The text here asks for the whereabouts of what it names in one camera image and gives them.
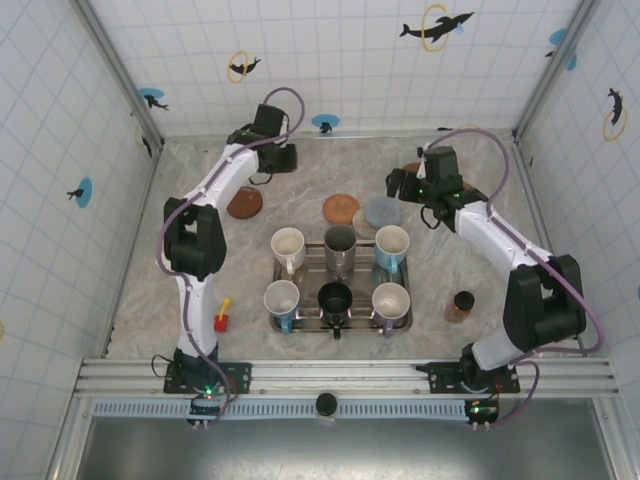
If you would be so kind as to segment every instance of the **cable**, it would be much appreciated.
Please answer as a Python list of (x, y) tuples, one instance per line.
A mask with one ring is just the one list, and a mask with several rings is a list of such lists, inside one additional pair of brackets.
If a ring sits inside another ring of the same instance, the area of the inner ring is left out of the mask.
[[(463, 130), (456, 130), (446, 135), (443, 135), (442, 137), (433, 141), (430, 144), (430, 146), (435, 146), (438, 143), (448, 138), (454, 137), (456, 135), (462, 135), (464, 133), (479, 133), (480, 135), (489, 137), (498, 145), (504, 157), (504, 173), (502, 175), (502, 179), (500, 180), (500, 184), (498, 185), (498, 188), (496, 188), (495, 192), (491, 194), (491, 196), (489, 197), (489, 200), (487, 201), (487, 215), (489, 216), (489, 219), (505, 235), (507, 235), (511, 240), (513, 240), (513, 242), (516, 245), (518, 245), (525, 252), (526, 255), (529, 255), (531, 258), (533, 258), (538, 263), (538, 265), (540, 265), (544, 270), (546, 270), (549, 275), (551, 275), (558, 283), (560, 283), (560, 285), (562, 285), (567, 290), (567, 292), (569, 292), (569, 294), (576, 300), (576, 302), (578, 302), (578, 304), (584, 309), (584, 311), (587, 312), (587, 315), (589, 315), (589, 317), (591, 318), (591, 321), (593, 322), (593, 325), (598, 334), (598, 340), (596, 341), (595, 345), (589, 348), (540, 347), (536, 349), (536, 352), (579, 353), (584, 355), (584, 354), (594, 353), (600, 350), (600, 348), (604, 344), (605, 333), (604, 333), (604, 327), (602, 325), (602, 322), (600, 321), (600, 317), (598, 316), (594, 308), (587, 303), (584, 297), (580, 293), (578, 293), (578, 291), (562, 275), (560, 275), (559, 272), (551, 268), (551, 266), (549, 266), (547, 262), (545, 262), (538, 254), (530, 250), (527, 244), (523, 242), (520, 239), (520, 237), (518, 237), (505, 224), (503, 224), (500, 220), (498, 220), (493, 216), (491, 207), (493, 206), (493, 202), (496, 199), (496, 197), (500, 194), (500, 192), (506, 185), (507, 179), (509, 178), (509, 173), (511, 170), (511, 165), (509, 163), (509, 152), (507, 152), (507, 148), (505, 147), (502, 140), (500, 140), (500, 138), (498, 138), (493, 133), (488, 132), (487, 130), (483, 130), (481, 128), (467, 128)], [(528, 358), (533, 354), (534, 354), (533, 351), (525, 353), (524, 355), (516, 359), (516, 361)]]
[(435, 225), (431, 225), (429, 222), (427, 222), (424, 218), (424, 212), (427, 210), (427, 206), (424, 205), (421, 209), (420, 209), (420, 220), (422, 220), (422, 222), (427, 226), (427, 228), (429, 228), (430, 230), (435, 230), (436, 228), (438, 228), (440, 226), (440, 224), (442, 223), (440, 220), (438, 220), (436, 222)]
[[(304, 120), (305, 104), (304, 104), (304, 100), (302, 99), (300, 94), (298, 92), (296, 92), (294, 89), (289, 88), (289, 87), (276, 88), (275, 90), (272, 90), (271, 92), (269, 92), (269, 94), (264, 99), (263, 103), (267, 103), (269, 101), (269, 99), (273, 95), (275, 95), (278, 92), (282, 92), (282, 91), (287, 91), (287, 92), (292, 93), (298, 99), (298, 102), (300, 102), (300, 118), (298, 119), (296, 124), (293, 126), (293, 128), (287, 130), (285, 133), (283, 133), (281, 135), (277, 135), (275, 137), (270, 137), (270, 138), (264, 138), (262, 140), (257, 140), (255, 142), (251, 142), (251, 143), (249, 143), (247, 145), (243, 145), (242, 147), (240, 147), (236, 151), (234, 151), (231, 155), (229, 155), (229, 157), (226, 159), (226, 161), (221, 164), (220, 168), (218, 168), (218, 170), (216, 170), (213, 173), (213, 175), (211, 176), (209, 181), (207, 183), (205, 183), (203, 190), (201, 190), (198, 193), (196, 193), (193, 197), (187, 199), (184, 203), (182, 203), (182, 205), (180, 205), (177, 209), (175, 209), (171, 213), (171, 215), (169, 215), (169, 217), (165, 220), (164, 224), (162, 225), (162, 228), (160, 228), (160, 233), (158, 234), (158, 238), (156, 239), (156, 261), (158, 263), (158, 266), (160, 267), (160, 270), (162, 270), (165, 274), (170, 275), (172, 277), (180, 277), (184, 281), (184, 284), (185, 284), (185, 295), (184, 295), (184, 308), (182, 310), (182, 325), (184, 327), (184, 331), (187, 334), (187, 338), (189, 339), (189, 343), (191, 343), (191, 345), (193, 346), (193, 348), (196, 351), (196, 353), (198, 354), (198, 356), (200, 358), (202, 358), (207, 363), (207, 365), (209, 365), (211, 368), (213, 368), (216, 371), (216, 373), (220, 376), (220, 378), (222, 379), (222, 382), (224, 383), (226, 394), (227, 394), (227, 399), (226, 399), (226, 402), (225, 402), (225, 406), (229, 405), (230, 398), (231, 398), (231, 393), (230, 393), (231, 392), (231, 386), (229, 385), (229, 379), (225, 375), (224, 371), (220, 368), (220, 366), (216, 362), (211, 360), (202, 351), (202, 349), (200, 348), (200, 345), (198, 345), (198, 343), (196, 342), (195, 338), (193, 337), (193, 334), (191, 333), (191, 329), (189, 328), (189, 320), (188, 320), (188, 318), (189, 318), (188, 317), (189, 297), (190, 297), (191, 289), (193, 287), (191, 286), (191, 283), (189, 282), (189, 279), (187, 278), (187, 276), (184, 273), (182, 273), (182, 272), (174, 272), (173, 270), (169, 270), (165, 266), (164, 260), (162, 258), (162, 250), (163, 250), (162, 247), (163, 247), (163, 244), (164, 244), (164, 237), (165, 237), (165, 235), (167, 233), (167, 230), (169, 229), (169, 226), (174, 222), (174, 220), (176, 218), (178, 218), (180, 215), (182, 215), (182, 213), (187, 208), (189, 208), (191, 205), (193, 205), (193, 203), (196, 200), (198, 200), (200, 197), (202, 197), (203, 191), (208, 190), (209, 187), (211, 187), (211, 185), (213, 185), (213, 183), (216, 181), (216, 179), (220, 176), (220, 174), (227, 167), (227, 165), (229, 165), (229, 163), (235, 157), (240, 155), (242, 152), (245, 152), (245, 151), (250, 150), (252, 148), (258, 147), (260, 145), (266, 145), (268, 143), (274, 143), (274, 142), (277, 142), (277, 141), (282, 140), (284, 138), (288, 138), (291, 133), (295, 132), (300, 127), (300, 125), (302, 124), (302, 121)], [(222, 418), (222, 415), (224, 415), (225, 410), (226, 410), (226, 407), (225, 408), (221, 408), (220, 411), (218, 412), (218, 414), (216, 415), (216, 417), (211, 421), (211, 423), (216, 423), (216, 422), (220, 421), (220, 418)]]
[(151, 357), (151, 370), (153, 371), (153, 374), (154, 374), (156, 377), (164, 377), (164, 375), (158, 375), (158, 372), (156, 372), (156, 367), (155, 367), (155, 365), (153, 364), (153, 362), (155, 361), (155, 359), (156, 359), (156, 358), (161, 358), (161, 359), (163, 359), (164, 361), (169, 362), (169, 363), (171, 363), (171, 362), (172, 362), (172, 360), (169, 360), (169, 359), (168, 359), (167, 357), (165, 357), (164, 355), (159, 355), (159, 354), (156, 354), (156, 355), (154, 355), (153, 357)]
[(538, 388), (538, 382), (540, 381), (540, 367), (538, 366), (538, 364), (532, 360), (523, 360), (521, 362), (516, 363), (516, 366), (518, 365), (532, 365), (533, 368), (536, 369), (536, 377), (533, 380), (533, 385), (531, 385), (531, 390), (529, 390), (529, 394), (527, 395), (527, 398), (524, 399), (524, 402), (518, 405), (516, 409), (513, 410), (511, 413), (509, 413), (506, 417), (500, 418), (495, 422), (493, 422), (491, 424), (492, 428), (499, 427), (500, 425), (504, 425), (509, 420), (513, 420), (515, 417), (520, 415), (522, 411), (526, 408), (526, 406), (529, 405), (529, 402), (533, 398), (533, 394), (535, 393), (536, 388)]

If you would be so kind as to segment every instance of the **coaster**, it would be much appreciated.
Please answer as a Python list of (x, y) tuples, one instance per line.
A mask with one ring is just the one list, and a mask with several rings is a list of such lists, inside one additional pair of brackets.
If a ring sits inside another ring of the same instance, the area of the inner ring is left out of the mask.
[(368, 240), (376, 238), (376, 233), (378, 233), (378, 229), (369, 225), (367, 219), (364, 218), (364, 210), (362, 209), (358, 210), (353, 216), (353, 229), (362, 238), (366, 238)]
[(399, 225), (402, 221), (399, 202), (389, 197), (369, 200), (364, 206), (364, 218), (374, 228)]
[(338, 193), (332, 195), (322, 206), (322, 215), (332, 225), (351, 225), (353, 216), (360, 209), (360, 204), (351, 195)]
[(253, 187), (242, 187), (233, 197), (227, 212), (233, 218), (246, 220), (255, 217), (262, 210), (262, 194)]

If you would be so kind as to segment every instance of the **wooden coaster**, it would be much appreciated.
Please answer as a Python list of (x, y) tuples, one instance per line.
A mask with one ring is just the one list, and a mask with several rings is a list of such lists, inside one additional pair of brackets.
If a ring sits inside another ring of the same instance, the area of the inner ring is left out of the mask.
[(233, 218), (246, 220), (255, 217), (262, 209), (262, 194), (253, 187), (242, 187), (233, 197), (227, 212)]
[(322, 206), (322, 215), (332, 225), (351, 225), (353, 216), (360, 210), (360, 204), (351, 195), (332, 195)]

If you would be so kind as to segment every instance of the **gray floor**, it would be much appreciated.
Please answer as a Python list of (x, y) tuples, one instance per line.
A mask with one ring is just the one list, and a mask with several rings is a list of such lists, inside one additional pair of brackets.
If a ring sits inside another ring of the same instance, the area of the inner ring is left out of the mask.
[(416, 420), (94, 420), (79, 479), (605, 480), (586, 401), (534, 401), (490, 432)]
[[(271, 329), (262, 303), (271, 282), (273, 257), (269, 240), (284, 226), (299, 228), (307, 240), (323, 238), (329, 226), (322, 204), (335, 193), (349, 193), (361, 204), (385, 194), (384, 179), (394, 167), (416, 161), (416, 147), (425, 138), (297, 140), (298, 171), (278, 175), (258, 187), (262, 211), (250, 220), (235, 220), (226, 212), (222, 223), (228, 246), (217, 277), (214, 305), (232, 298), (229, 331), (220, 335), (223, 359), (388, 359), (452, 358), (466, 344), (491, 332), (502, 319), (506, 283), (475, 247), (444, 226), (428, 230), (419, 219), (419, 206), (402, 203), (403, 222), (411, 237), (408, 254), (413, 326), (384, 339), (377, 334), (284, 336)], [(492, 142), (479, 135), (451, 141), (465, 180), (486, 194), (498, 185), (504, 164)], [(178, 290), (175, 281), (155, 264), (154, 245), (164, 202), (182, 196), (219, 158), (221, 142), (166, 145), (116, 315), (110, 358), (149, 358), (170, 355), (179, 336)], [(499, 212), (538, 242), (520, 179), (513, 169), (497, 201)], [(472, 315), (462, 324), (443, 319), (452, 295), (461, 290), (476, 295)]]

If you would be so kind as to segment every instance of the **vent grille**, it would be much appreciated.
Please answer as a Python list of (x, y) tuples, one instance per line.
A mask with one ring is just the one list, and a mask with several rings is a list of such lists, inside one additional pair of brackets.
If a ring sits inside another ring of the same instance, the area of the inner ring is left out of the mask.
[[(210, 402), (212, 406), (218, 401)], [(190, 418), (190, 401), (185, 399), (100, 399), (95, 404), (96, 417)], [(223, 418), (226, 420), (310, 419), (315, 418), (315, 400), (238, 399)], [(338, 400), (337, 418), (424, 418), (466, 420), (464, 400)]]

